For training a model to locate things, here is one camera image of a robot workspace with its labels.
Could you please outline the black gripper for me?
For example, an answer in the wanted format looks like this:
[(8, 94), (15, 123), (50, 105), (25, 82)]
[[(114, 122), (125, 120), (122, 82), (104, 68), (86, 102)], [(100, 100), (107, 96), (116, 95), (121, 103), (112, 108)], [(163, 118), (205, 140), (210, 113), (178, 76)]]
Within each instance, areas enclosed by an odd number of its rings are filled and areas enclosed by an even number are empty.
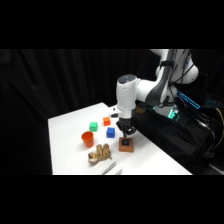
[(136, 128), (132, 125), (131, 118), (119, 118), (116, 125), (121, 131), (121, 135), (125, 138), (127, 138), (129, 134), (134, 134), (136, 131)]

